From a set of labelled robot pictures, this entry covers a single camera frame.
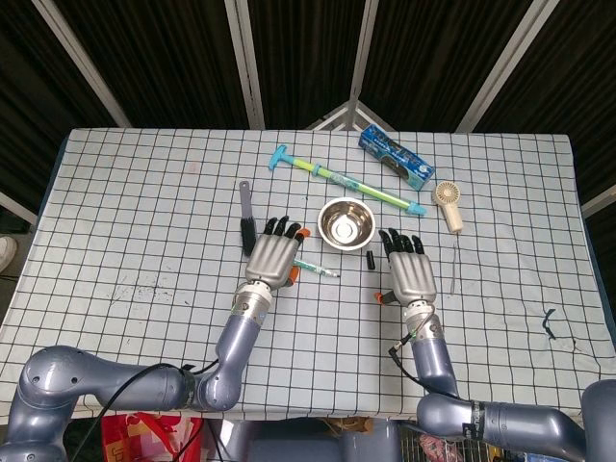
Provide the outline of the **white metal frame beam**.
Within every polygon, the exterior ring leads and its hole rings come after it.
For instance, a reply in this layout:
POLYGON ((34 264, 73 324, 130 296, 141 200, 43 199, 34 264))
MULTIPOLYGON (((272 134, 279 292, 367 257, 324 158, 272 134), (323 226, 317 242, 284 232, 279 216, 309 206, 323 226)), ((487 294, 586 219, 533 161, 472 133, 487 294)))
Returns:
POLYGON ((472 133, 535 41, 560 0, 532 0, 455 132, 472 133))
POLYGON ((239 73, 245 111, 251 130, 265 130, 258 66, 247 0, 224 0, 239 73))
POLYGON ((365 0, 348 100, 350 107, 357 104, 363 88, 378 6, 379 0, 365 0))
POLYGON ((36 225, 38 222, 38 216, 35 213, 31 212, 3 192, 0 192, 0 206, 7 209, 17 217, 22 218, 31 225, 36 225))
POLYGON ((616 202, 616 184, 582 204, 582 216, 589 218, 614 202, 616 202))
POLYGON ((54 0, 31 0, 31 3, 116 125, 122 128, 132 127, 133 124, 129 117, 125 114, 89 53, 73 32, 54 0))

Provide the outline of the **white shoe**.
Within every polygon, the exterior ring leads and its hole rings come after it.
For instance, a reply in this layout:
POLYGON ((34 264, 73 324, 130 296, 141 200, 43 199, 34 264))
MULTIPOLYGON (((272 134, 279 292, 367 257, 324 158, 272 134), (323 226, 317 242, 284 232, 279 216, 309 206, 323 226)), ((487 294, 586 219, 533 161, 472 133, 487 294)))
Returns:
POLYGON ((0 273, 12 262, 18 249, 17 241, 11 236, 0 237, 0 273))

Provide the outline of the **beige handheld fan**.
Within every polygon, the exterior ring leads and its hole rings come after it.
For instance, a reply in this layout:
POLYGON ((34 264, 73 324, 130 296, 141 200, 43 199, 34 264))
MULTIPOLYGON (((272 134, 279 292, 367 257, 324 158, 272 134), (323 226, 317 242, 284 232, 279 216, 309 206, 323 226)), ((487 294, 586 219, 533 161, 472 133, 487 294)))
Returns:
POLYGON ((459 234, 464 226, 458 208, 460 196, 460 189, 452 181, 442 181, 438 183, 432 192, 433 202, 443 213, 449 231, 452 234, 459 234))

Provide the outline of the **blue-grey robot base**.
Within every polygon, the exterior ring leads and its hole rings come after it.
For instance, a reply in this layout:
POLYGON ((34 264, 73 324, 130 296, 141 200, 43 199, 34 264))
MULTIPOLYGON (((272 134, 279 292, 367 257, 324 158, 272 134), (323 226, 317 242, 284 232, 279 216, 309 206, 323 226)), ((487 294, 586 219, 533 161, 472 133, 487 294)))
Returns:
POLYGON ((371 433, 336 437, 317 418, 237 421, 222 441, 233 462, 402 462, 398 425, 373 424, 371 433))

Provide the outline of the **stainless steel bowl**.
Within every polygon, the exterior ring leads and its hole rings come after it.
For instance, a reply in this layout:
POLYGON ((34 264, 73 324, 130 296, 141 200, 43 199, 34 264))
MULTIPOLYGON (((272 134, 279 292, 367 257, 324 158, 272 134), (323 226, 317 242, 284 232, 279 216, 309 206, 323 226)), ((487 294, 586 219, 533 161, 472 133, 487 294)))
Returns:
POLYGON ((335 198, 324 204, 317 226, 325 242, 341 251, 366 246, 376 227, 372 210, 361 200, 351 197, 335 198))

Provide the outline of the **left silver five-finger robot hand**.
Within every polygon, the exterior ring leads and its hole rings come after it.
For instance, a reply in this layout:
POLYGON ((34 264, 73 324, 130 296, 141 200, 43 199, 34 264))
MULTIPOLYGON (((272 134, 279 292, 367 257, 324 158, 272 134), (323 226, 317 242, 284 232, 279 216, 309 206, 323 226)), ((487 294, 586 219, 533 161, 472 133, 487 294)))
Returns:
POLYGON ((311 232, 301 224, 289 224, 288 216, 269 218, 248 260, 246 281, 265 283, 272 291, 294 285, 299 275, 294 258, 310 236, 311 232))

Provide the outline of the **white black checkered tablecloth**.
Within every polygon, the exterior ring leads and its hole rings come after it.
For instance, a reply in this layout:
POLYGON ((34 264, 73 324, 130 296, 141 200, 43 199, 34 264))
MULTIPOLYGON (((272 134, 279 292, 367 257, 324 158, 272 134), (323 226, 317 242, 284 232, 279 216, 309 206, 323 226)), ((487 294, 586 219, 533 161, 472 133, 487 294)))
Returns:
POLYGON ((418 236, 435 275, 436 311, 464 398, 554 406, 577 416, 583 391, 616 379, 616 349, 578 207, 563 135, 401 132, 397 140, 461 191, 464 227, 450 233, 431 188, 414 191, 365 153, 355 133, 78 129, 60 164, 0 326, 0 424, 25 362, 53 345, 130 364, 215 358, 244 280, 238 186, 249 182, 258 226, 288 216, 311 231, 303 271, 277 292, 233 415, 405 418, 423 390, 390 359, 405 332, 381 241, 342 252, 318 231, 343 188, 274 150, 423 205, 422 218, 370 200, 378 229, 418 236))

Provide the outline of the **blue cardboard box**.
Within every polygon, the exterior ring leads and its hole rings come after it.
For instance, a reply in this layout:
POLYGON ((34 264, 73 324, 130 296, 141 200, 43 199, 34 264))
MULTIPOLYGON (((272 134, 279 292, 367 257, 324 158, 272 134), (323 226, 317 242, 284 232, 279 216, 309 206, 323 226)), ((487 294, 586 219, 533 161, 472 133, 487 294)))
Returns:
POLYGON ((420 191, 434 173, 433 166, 413 151, 392 140, 374 124, 361 132, 359 146, 379 163, 392 169, 415 191, 420 191))

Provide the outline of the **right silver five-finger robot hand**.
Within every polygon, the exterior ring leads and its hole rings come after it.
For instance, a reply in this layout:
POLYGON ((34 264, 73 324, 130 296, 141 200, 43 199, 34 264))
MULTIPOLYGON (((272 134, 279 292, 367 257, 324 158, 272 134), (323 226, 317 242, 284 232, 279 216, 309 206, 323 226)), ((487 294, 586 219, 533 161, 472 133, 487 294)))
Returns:
POLYGON ((416 301, 433 303, 436 284, 422 240, 416 235, 400 234, 394 228, 380 229, 378 234, 389 263, 393 289, 385 294, 375 293, 376 301, 382 305, 396 301, 403 307, 416 301))

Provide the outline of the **white triangular frame joint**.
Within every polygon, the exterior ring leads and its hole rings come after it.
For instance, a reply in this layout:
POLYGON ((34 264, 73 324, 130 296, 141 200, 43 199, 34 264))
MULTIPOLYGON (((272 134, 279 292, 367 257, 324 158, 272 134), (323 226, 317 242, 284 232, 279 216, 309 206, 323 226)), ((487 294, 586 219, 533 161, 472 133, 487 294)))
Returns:
POLYGON ((395 128, 366 104, 358 101, 353 107, 349 101, 320 116, 312 122, 307 130, 316 131, 357 131, 361 132, 369 125, 376 125, 386 132, 394 132, 395 128))

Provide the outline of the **green blue water pump toy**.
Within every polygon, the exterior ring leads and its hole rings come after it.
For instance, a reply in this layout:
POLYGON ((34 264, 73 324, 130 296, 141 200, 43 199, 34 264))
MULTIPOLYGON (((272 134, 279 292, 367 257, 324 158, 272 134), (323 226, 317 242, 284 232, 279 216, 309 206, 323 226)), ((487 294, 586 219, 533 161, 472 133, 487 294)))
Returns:
POLYGON ((343 175, 342 173, 332 171, 326 167, 322 167, 319 164, 311 164, 307 161, 289 155, 287 153, 287 146, 285 144, 279 145, 273 152, 269 160, 269 169, 271 171, 274 171, 276 167, 281 163, 286 163, 292 167, 301 168, 308 171, 313 176, 323 178, 348 190, 360 192, 364 195, 368 195, 372 198, 395 206, 404 211, 407 215, 423 217, 426 214, 426 209, 415 201, 409 201, 399 198, 380 189, 362 183, 354 178, 343 175))

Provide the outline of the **red plastic bag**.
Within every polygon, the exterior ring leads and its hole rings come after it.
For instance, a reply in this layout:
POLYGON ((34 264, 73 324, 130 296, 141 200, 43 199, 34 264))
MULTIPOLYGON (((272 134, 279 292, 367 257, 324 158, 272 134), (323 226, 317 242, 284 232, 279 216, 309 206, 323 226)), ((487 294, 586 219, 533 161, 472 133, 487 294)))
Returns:
POLYGON ((105 462, 202 462, 204 421, 145 412, 101 421, 105 462))

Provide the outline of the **white green marker pen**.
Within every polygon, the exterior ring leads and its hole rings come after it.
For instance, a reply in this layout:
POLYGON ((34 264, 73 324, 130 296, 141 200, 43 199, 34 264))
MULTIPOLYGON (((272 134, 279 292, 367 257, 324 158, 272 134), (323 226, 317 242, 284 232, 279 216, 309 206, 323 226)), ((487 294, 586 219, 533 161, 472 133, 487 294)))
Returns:
POLYGON ((294 259, 294 265, 296 267, 299 267, 303 270, 309 270, 315 274, 318 275, 322 275, 322 276, 326 276, 326 277, 333 277, 333 278, 339 278, 340 274, 332 269, 326 269, 322 266, 316 265, 316 264, 311 264, 308 262, 304 262, 298 259, 294 259))

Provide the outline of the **brown paper bag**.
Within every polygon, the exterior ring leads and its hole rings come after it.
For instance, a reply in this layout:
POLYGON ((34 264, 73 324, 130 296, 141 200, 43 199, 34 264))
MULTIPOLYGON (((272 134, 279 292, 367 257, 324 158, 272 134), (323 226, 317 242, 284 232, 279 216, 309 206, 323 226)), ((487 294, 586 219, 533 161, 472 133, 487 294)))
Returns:
POLYGON ((373 419, 368 417, 321 418, 333 436, 340 437, 344 432, 371 433, 373 419))

